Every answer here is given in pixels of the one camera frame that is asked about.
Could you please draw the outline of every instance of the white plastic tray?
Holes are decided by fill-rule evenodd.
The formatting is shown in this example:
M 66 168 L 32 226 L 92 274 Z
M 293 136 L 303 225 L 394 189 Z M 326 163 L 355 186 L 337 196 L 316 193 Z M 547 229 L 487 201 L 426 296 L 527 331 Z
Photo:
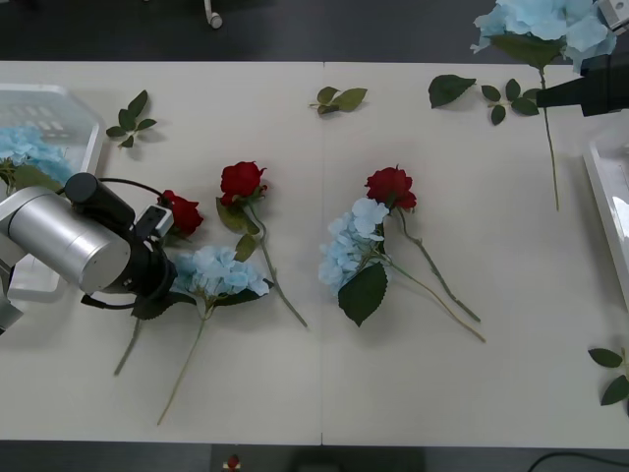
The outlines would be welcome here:
M 46 142 L 64 150 L 75 172 L 95 171 L 104 122 L 67 89 L 0 84 L 0 127 L 10 126 L 39 128 Z M 8 296 L 12 300 L 53 302 L 65 288 L 65 280 L 56 272 L 28 256 L 16 265 Z
M 584 159 L 629 308 L 629 113 L 616 123 L 589 142 Z

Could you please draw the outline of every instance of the flower head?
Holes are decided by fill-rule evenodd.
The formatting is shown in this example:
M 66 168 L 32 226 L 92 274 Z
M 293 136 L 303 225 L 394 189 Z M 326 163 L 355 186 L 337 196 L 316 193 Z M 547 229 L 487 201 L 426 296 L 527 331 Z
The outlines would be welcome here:
M 600 18 L 592 0 L 497 0 L 495 8 L 474 21 L 481 30 L 478 52 L 490 45 L 490 37 L 512 32 L 543 40 L 560 39 L 562 53 L 580 72 L 583 60 L 610 54 L 616 36 Z
M 63 151 L 46 144 L 34 126 L 0 128 L 0 159 L 11 159 L 14 165 L 28 164 L 64 185 L 74 172 Z
M 255 162 L 239 162 L 223 169 L 220 190 L 224 195 L 221 203 L 228 207 L 238 198 L 247 198 L 256 192 L 266 190 L 265 185 L 260 185 L 260 178 L 265 169 L 258 169 Z
M 189 202 L 176 195 L 172 190 L 165 191 L 164 197 L 172 204 L 173 218 L 177 229 L 185 236 L 193 234 L 203 223 L 203 218 L 197 210 L 199 202 Z
M 193 254 L 179 255 L 174 263 L 177 278 L 174 287 L 189 293 L 202 292 L 206 298 L 234 295 L 245 289 L 258 296 L 268 293 L 261 273 L 249 263 L 235 261 L 231 248 L 205 246 Z
M 370 199 L 359 199 L 351 213 L 345 213 L 328 227 L 334 236 L 330 245 L 322 245 L 323 262 L 318 268 L 318 278 L 330 286 L 337 295 L 341 287 L 356 275 L 363 266 L 371 266 L 369 257 L 376 245 L 384 238 L 377 234 L 377 226 L 389 213 L 384 204 Z
M 417 204 L 417 198 L 411 192 L 412 185 L 413 179 L 407 177 L 406 172 L 397 167 L 387 167 L 368 178 L 365 187 L 370 188 L 367 197 L 379 204 L 410 209 Z

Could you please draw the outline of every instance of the flower stem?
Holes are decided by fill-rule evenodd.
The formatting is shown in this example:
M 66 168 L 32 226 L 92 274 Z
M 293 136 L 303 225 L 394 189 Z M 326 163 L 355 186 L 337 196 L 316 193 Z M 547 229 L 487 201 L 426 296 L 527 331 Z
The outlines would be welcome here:
M 445 283 L 445 279 L 441 275 L 441 272 L 439 272 L 439 269 L 436 268 L 436 265 L 434 264 L 434 261 L 430 257 L 429 252 L 424 247 L 424 243 L 422 242 L 422 240 L 414 238 L 413 236 L 411 236 L 408 233 L 408 231 L 406 229 L 406 218 L 404 217 L 404 211 L 402 211 L 401 208 L 397 208 L 397 210 L 400 213 L 400 217 L 402 218 L 402 229 L 404 230 L 404 236 L 406 236 L 409 239 L 409 241 L 411 241 L 418 248 L 420 248 L 420 250 L 422 251 L 422 254 L 424 255 L 424 257 L 426 258 L 426 260 L 430 264 L 430 269 L 432 270 L 432 273 L 434 273 L 436 278 L 439 280 L 439 283 L 443 287 L 443 290 L 445 290 L 445 293 L 448 295 L 448 297 L 450 297 L 450 299 L 454 303 L 456 303 L 459 307 L 461 307 L 461 309 L 465 313 L 467 313 L 470 316 L 470 318 L 472 318 L 472 320 L 474 320 L 475 322 L 479 322 L 480 323 L 481 319 L 472 310 L 470 310 L 461 300 L 459 300 L 457 297 L 454 296 L 454 294 L 452 293 L 452 290 L 450 290 L 450 287 L 448 287 L 448 284 Z
M 125 364 L 127 363 L 127 359 L 129 359 L 129 355 L 131 354 L 131 351 L 133 351 L 134 347 L 136 346 L 136 341 L 138 341 L 138 337 L 140 336 L 141 329 L 142 329 L 142 320 L 137 319 L 136 325 L 134 326 L 134 333 L 131 336 L 131 341 L 129 342 L 129 345 L 127 346 L 127 349 L 125 350 L 125 353 L 123 354 L 122 359 L 118 363 L 118 367 L 116 367 L 116 370 L 114 371 L 114 377 L 118 377 L 118 375 L 120 375 L 120 372 L 122 371 L 122 368 L 125 367 Z
M 456 323 L 458 323 L 459 325 L 461 325 L 462 327 L 464 327 L 467 331 L 469 331 L 471 334 L 473 334 L 475 337 L 477 337 L 478 339 L 480 339 L 482 342 L 487 342 L 486 339 L 475 329 L 473 329 L 471 326 L 469 326 L 467 323 L 465 323 L 463 320 L 461 320 L 459 317 L 457 317 L 454 312 L 452 312 L 452 310 L 450 310 L 450 308 L 445 304 L 445 302 L 443 300 L 441 300 L 441 298 L 434 293 L 434 291 L 432 291 L 432 289 L 430 289 L 428 286 L 424 285 L 423 283 L 421 283 L 417 278 L 413 277 L 412 275 L 410 275 L 406 270 L 404 270 L 402 267 L 396 265 L 390 258 L 387 259 L 387 261 L 389 262 L 389 264 L 391 265 L 391 267 L 393 267 L 394 269 L 396 269 L 398 272 L 400 272 L 402 275 L 404 275 L 405 277 L 413 280 L 415 283 L 417 283 L 419 286 L 421 286 L 422 288 L 426 289 L 426 291 L 432 295 L 442 306 L 443 308 L 445 308 L 447 310 L 447 312 L 450 314 L 450 316 L 454 319 L 454 321 Z
M 199 344 L 200 336 L 203 334 L 203 329 L 205 328 L 205 322 L 209 320 L 209 318 L 212 316 L 213 313 L 214 313 L 214 307 L 211 307 L 209 311 L 207 312 L 206 316 L 201 319 L 199 332 L 197 332 L 197 339 L 195 339 L 195 343 L 193 344 L 193 347 L 190 350 L 190 354 L 188 354 L 188 359 L 186 359 L 186 363 L 184 364 L 184 367 L 182 368 L 181 373 L 179 374 L 179 377 L 177 378 L 177 381 L 175 382 L 175 386 L 173 387 L 173 391 L 170 394 L 170 398 L 168 398 L 168 403 L 166 404 L 166 408 L 164 408 L 164 411 L 159 417 L 159 421 L 157 421 L 157 426 L 161 425 L 161 422 L 164 421 L 164 418 L 166 417 L 166 413 L 168 413 L 168 409 L 170 408 L 170 405 L 173 403 L 173 400 L 175 399 L 177 390 L 179 390 L 179 385 L 181 385 L 181 382 L 184 379 L 186 372 L 188 372 L 188 366 L 190 366 L 190 361 L 192 360 L 193 355 L 195 354 L 195 350 L 197 349 L 197 345 Z
M 540 69 L 540 78 L 542 79 L 542 90 L 546 90 L 546 78 L 543 69 Z M 559 211 L 559 190 L 557 189 L 557 166 L 554 158 L 554 148 L 552 147 L 552 137 L 550 136 L 550 126 L 548 125 L 548 110 L 543 109 L 543 118 L 546 122 L 546 135 L 548 136 L 548 145 L 550 146 L 550 159 L 552 160 L 552 183 L 554 185 L 554 204 Z
M 277 280 L 277 270 L 275 269 L 275 267 L 273 267 L 273 263 L 271 262 L 271 256 L 268 253 L 268 250 L 266 249 L 266 235 L 267 235 L 266 226 L 257 217 L 256 211 L 254 210 L 254 206 L 251 204 L 247 204 L 247 207 L 249 207 L 249 210 L 252 213 L 252 217 L 254 218 L 256 223 L 259 224 L 259 226 L 262 228 L 262 237 L 259 239 L 259 244 L 262 247 L 262 252 L 264 253 L 264 259 L 266 260 L 266 265 L 268 266 L 268 271 L 271 272 L 271 278 L 273 279 L 273 283 L 275 284 L 275 287 L 274 287 L 275 290 L 279 294 L 284 304 L 288 307 L 288 309 L 291 312 L 293 312 L 293 315 L 295 315 L 295 317 L 299 320 L 299 322 L 304 327 L 308 327 L 308 323 L 306 323 L 306 320 L 304 320 L 302 316 L 299 314 L 299 312 L 295 309 L 295 307 L 293 307 L 293 304 L 288 301 L 288 298 L 286 298 L 286 295 L 284 295 L 284 292 L 282 291 L 282 287 L 279 286 L 279 281 Z

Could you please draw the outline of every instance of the hydrangea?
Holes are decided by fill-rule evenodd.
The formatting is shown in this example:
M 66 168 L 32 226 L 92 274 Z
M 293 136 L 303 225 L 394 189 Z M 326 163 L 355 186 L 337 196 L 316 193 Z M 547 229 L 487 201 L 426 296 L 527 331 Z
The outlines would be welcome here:
M 262 274 L 249 263 L 235 261 L 231 248 L 206 246 L 193 254 L 175 258 L 177 278 L 173 287 L 189 293 L 203 292 L 207 298 L 235 295 L 245 289 L 258 296 L 268 293 Z
M 321 245 L 323 262 L 318 268 L 318 279 L 330 286 L 337 295 L 341 287 L 356 275 L 365 255 L 375 249 L 384 238 L 378 234 L 389 209 L 375 200 L 360 199 L 345 213 L 330 223 L 328 230 L 334 236 L 330 245 Z
M 45 143 L 34 126 L 0 128 L 0 159 L 6 158 L 32 165 L 62 185 L 74 174 L 63 151 Z
M 576 72 L 590 57 L 610 54 L 616 36 L 599 18 L 592 0 L 497 0 L 495 8 L 474 21 L 481 30 L 478 52 L 490 45 L 490 36 L 513 32 L 532 34 L 540 39 L 563 39 L 564 57 L 574 63 Z

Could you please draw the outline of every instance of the rose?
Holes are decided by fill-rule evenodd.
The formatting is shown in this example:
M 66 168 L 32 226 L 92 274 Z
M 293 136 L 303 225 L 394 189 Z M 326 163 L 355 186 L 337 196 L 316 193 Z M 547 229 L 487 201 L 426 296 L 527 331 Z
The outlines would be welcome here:
M 193 234 L 203 222 L 203 218 L 197 210 L 199 202 L 189 202 L 186 199 L 182 199 L 175 195 L 172 190 L 164 192 L 164 197 L 172 204 L 175 227 L 179 229 L 182 235 L 190 236 Z
M 378 170 L 367 179 L 370 190 L 367 197 L 385 204 L 389 208 L 401 207 L 411 209 L 417 204 L 417 198 L 410 191 L 413 179 L 406 176 L 406 172 L 397 167 L 387 167 Z
M 220 190 L 225 194 L 220 199 L 221 203 L 228 207 L 239 198 L 245 199 L 265 191 L 266 186 L 259 184 L 264 170 L 258 169 L 255 162 L 239 162 L 225 167 L 220 182 Z

